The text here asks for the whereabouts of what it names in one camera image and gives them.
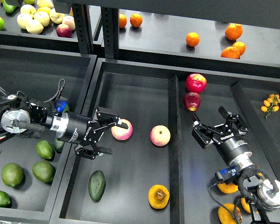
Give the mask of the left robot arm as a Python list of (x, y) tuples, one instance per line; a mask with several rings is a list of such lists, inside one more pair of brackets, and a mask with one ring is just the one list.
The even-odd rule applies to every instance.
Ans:
[(8, 93), (0, 86), (0, 144), (16, 135), (32, 138), (53, 131), (59, 141), (74, 144), (75, 154), (81, 157), (93, 160), (100, 154), (112, 154), (97, 143), (105, 130), (113, 126), (128, 129), (128, 125), (115, 111), (103, 107), (96, 107), (91, 118), (67, 111), (67, 99), (61, 96), (64, 86), (62, 78), (55, 95), (43, 102), (21, 91)]

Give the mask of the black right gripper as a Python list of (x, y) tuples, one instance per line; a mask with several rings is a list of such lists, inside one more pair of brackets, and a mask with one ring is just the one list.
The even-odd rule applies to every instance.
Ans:
[[(203, 124), (194, 113), (192, 117), (194, 121), (192, 136), (203, 149), (214, 142), (217, 151), (227, 166), (251, 166), (252, 151), (248, 143), (241, 137), (249, 131), (248, 126), (240, 115), (226, 111), (223, 106), (219, 107), (218, 112), (225, 119), (225, 124), (220, 129)], [(212, 140), (214, 134), (220, 136), (219, 140)]]

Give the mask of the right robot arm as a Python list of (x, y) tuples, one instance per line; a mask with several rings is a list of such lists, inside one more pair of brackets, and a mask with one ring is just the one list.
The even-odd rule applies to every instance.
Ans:
[(192, 136), (205, 149), (213, 144), (227, 168), (215, 173), (216, 185), (237, 185), (241, 197), (248, 203), (253, 224), (269, 224), (268, 211), (280, 211), (280, 182), (272, 179), (259, 166), (252, 163), (252, 151), (243, 136), (248, 126), (238, 114), (218, 109), (225, 119), (223, 124), (207, 126), (193, 114)]

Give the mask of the yellow pear under arm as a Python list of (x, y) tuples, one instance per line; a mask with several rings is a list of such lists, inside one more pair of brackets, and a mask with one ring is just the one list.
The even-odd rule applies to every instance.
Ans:
[(246, 202), (246, 199), (243, 197), (241, 198), (241, 206), (247, 213), (251, 214), (250, 205)]

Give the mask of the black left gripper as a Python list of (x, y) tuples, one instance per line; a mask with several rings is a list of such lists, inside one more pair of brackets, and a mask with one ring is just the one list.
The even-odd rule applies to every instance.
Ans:
[(128, 125), (115, 110), (100, 106), (95, 108), (91, 119), (73, 112), (64, 113), (62, 119), (58, 140), (77, 144), (74, 147), (75, 154), (90, 160), (94, 160), (100, 154), (113, 154), (110, 148), (97, 145), (100, 133), (113, 126), (128, 129)]

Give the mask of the yellow pear beside arm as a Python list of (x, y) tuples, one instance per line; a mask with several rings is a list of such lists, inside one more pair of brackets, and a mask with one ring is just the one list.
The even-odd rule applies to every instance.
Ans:
[(238, 191), (238, 186), (234, 183), (220, 183), (217, 185), (219, 190), (225, 194), (232, 194)]

